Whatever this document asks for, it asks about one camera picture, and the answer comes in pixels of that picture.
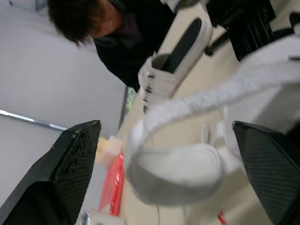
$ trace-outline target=person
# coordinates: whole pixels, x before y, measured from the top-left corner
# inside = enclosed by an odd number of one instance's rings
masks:
[[[160,0],[48,0],[50,21],[77,45],[93,39],[107,69],[137,92],[138,72],[176,16]]]

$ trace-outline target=white sneaker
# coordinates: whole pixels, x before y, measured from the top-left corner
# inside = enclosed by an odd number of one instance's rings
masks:
[[[195,19],[171,53],[154,53],[141,67],[140,94],[146,105],[163,104],[173,97],[208,45],[212,27],[208,20]]]

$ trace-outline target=beige table surface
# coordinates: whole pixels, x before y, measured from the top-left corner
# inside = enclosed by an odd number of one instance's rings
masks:
[[[277,13],[277,18],[271,23],[273,30],[290,26],[289,14],[292,11],[300,11],[300,0],[273,0],[271,3]],[[160,53],[170,52],[196,17],[208,18],[200,5],[179,12]],[[214,30],[213,38],[222,31],[222,28]],[[226,44],[212,58],[203,55],[178,89],[175,98],[197,90],[208,90],[224,82],[238,64],[231,43]],[[118,137],[124,140],[125,144],[128,132],[142,118],[143,103],[138,96],[118,133]],[[222,111],[179,122],[157,132],[153,137],[153,143],[154,145],[199,143],[203,122],[207,122],[214,133],[215,124],[219,120],[222,120]],[[186,218],[189,225],[219,225],[217,215],[221,210],[224,211],[228,225],[271,224],[242,172],[227,178],[212,198],[187,206]],[[127,225],[184,225],[184,212],[181,207],[157,208],[143,204],[136,199],[127,181],[124,184],[120,216],[126,220]]]

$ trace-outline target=gray wall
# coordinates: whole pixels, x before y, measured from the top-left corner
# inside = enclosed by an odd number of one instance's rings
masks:
[[[0,0],[0,109],[65,127],[102,120],[118,131],[125,86],[95,52],[56,35],[46,17]],[[0,116],[0,205],[60,132]],[[95,167],[85,208],[97,208],[105,171]]]

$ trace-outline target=white padded strap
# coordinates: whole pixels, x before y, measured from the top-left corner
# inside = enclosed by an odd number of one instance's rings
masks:
[[[212,90],[199,91],[165,105],[151,107],[144,120],[128,136],[124,157],[125,170],[147,140],[159,129],[175,121],[231,105],[250,95],[285,84],[300,83],[300,63],[285,61],[252,70],[239,70],[227,82]]]

